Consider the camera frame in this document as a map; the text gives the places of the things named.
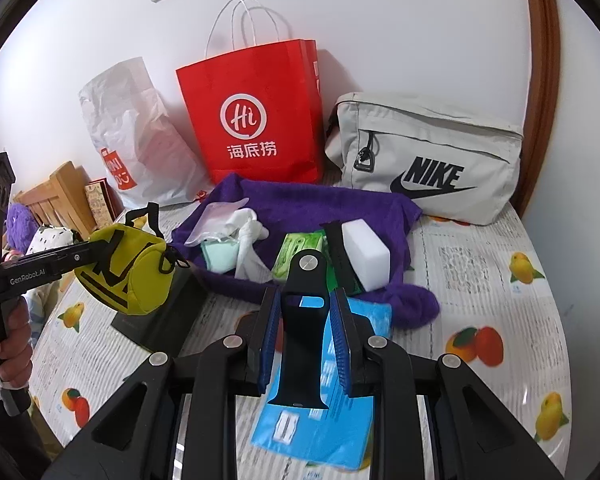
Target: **yellow lemon print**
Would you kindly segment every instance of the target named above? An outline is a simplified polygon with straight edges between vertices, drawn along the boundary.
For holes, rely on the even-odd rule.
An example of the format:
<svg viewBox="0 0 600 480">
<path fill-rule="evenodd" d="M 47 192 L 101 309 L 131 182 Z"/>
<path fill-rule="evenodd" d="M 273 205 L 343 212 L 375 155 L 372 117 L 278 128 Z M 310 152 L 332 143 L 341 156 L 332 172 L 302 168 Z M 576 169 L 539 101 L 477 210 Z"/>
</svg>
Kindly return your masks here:
<svg viewBox="0 0 600 480">
<path fill-rule="evenodd" d="M 536 442 L 550 440 L 561 427 L 568 423 L 569 418 L 562 412 L 562 397 L 556 392 L 551 392 L 540 405 L 534 440 Z"/>
<path fill-rule="evenodd" d="M 544 278 L 540 272 L 534 269 L 525 253 L 512 254 L 509 270 L 511 271 L 511 283 L 522 282 L 529 285 L 536 278 Z"/>
<path fill-rule="evenodd" d="M 79 301 L 60 314 L 58 319 L 62 319 L 65 327 L 73 328 L 76 332 L 80 332 L 80 316 L 82 316 L 83 311 L 84 303 Z"/>
</svg>

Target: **nike swoosh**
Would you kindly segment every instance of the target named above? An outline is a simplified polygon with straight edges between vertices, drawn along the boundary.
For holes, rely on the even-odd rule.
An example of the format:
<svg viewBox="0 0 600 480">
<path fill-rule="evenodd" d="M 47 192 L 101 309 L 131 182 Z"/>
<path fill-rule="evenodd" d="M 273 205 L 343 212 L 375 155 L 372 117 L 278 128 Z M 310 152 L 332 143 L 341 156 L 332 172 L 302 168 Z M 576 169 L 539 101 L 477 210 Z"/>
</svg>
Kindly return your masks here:
<svg viewBox="0 0 600 480">
<path fill-rule="evenodd" d="M 458 188 L 448 188 L 448 189 L 404 189 L 402 185 L 402 175 L 398 175 L 394 178 L 394 181 L 391 183 L 389 189 L 392 193 L 402 193 L 404 196 L 411 198 L 412 200 L 416 200 L 417 198 L 426 198 L 427 196 L 438 196 L 449 193 L 457 193 L 459 191 L 467 191 L 468 189 L 475 189 L 476 186 L 473 187 L 458 187 Z"/>
</svg>

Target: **purple fabric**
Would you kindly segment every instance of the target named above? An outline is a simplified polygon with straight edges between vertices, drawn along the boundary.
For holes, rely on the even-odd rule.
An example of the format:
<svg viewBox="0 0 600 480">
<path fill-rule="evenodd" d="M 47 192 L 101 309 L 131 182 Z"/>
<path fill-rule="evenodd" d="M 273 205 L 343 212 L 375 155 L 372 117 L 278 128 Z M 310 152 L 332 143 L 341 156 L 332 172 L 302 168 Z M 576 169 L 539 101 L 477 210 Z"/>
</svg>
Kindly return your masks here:
<svg viewBox="0 0 600 480">
<path fill-rule="evenodd" d="M 25 205 L 17 202 L 9 204 L 7 209 L 7 243 L 11 248 L 19 250 L 22 254 L 27 254 L 27 249 L 29 249 L 37 230 L 38 222 Z"/>
<path fill-rule="evenodd" d="M 321 229 L 320 224 L 362 218 L 378 234 L 391 252 L 390 282 L 385 288 L 357 296 L 375 303 L 390 303 L 393 324 L 416 328 L 434 319 L 440 306 L 433 293 L 416 285 L 403 283 L 404 269 L 411 256 L 406 235 L 420 217 L 421 209 L 410 199 L 395 193 L 380 193 L 314 186 L 311 184 L 278 184 L 227 176 L 180 227 L 175 229 L 173 245 L 200 268 L 208 288 L 219 294 L 260 303 L 267 285 L 237 280 L 231 274 L 215 274 L 205 269 L 200 247 L 189 248 L 184 242 L 198 222 L 206 204 L 237 202 L 248 197 L 246 207 L 253 209 L 258 220 L 269 229 L 269 237 L 254 243 L 253 248 L 263 263 L 273 266 L 287 233 L 307 233 Z"/>
</svg>

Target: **nike logo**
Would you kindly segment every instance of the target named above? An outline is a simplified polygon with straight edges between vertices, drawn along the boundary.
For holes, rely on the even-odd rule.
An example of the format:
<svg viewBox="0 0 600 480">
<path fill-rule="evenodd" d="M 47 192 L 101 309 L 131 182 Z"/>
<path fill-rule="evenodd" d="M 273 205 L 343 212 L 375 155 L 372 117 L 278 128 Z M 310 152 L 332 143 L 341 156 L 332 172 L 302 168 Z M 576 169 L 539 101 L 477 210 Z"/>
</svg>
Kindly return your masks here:
<svg viewBox="0 0 600 480">
<path fill-rule="evenodd" d="M 415 200 L 417 198 L 475 189 L 475 186 L 458 188 L 454 186 L 454 183 L 460 178 L 460 173 L 463 171 L 463 166 L 417 156 L 408 171 L 394 178 L 390 190 L 394 193 L 402 193 Z M 420 184 L 421 186 L 433 189 L 406 189 L 404 182 L 413 182 L 414 184 Z"/>
<path fill-rule="evenodd" d="M 475 189 L 475 186 L 473 187 L 451 187 L 448 189 L 440 189 L 440 188 L 436 188 L 436 189 L 405 189 L 402 186 L 402 177 L 404 176 L 404 173 L 402 175 L 397 176 L 396 178 L 394 178 L 394 181 L 391 183 L 390 189 L 392 193 L 402 193 L 404 196 L 411 198 L 411 200 L 416 200 L 417 198 L 425 198 L 427 196 L 438 196 L 438 195 L 444 195 L 444 194 L 449 194 L 449 193 L 457 193 L 458 191 L 466 191 L 468 189 Z"/>
</svg>

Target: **melamine sponge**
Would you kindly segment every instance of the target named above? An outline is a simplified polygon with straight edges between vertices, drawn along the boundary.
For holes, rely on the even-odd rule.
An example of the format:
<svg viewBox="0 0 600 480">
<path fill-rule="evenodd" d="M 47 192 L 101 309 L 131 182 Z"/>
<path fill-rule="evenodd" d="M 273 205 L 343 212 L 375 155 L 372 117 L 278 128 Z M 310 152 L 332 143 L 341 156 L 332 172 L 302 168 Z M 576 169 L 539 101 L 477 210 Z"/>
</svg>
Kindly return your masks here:
<svg viewBox="0 0 600 480">
<path fill-rule="evenodd" d="M 342 224 L 342 241 L 351 267 L 367 292 L 389 283 L 389 249 L 363 219 Z"/>
</svg>

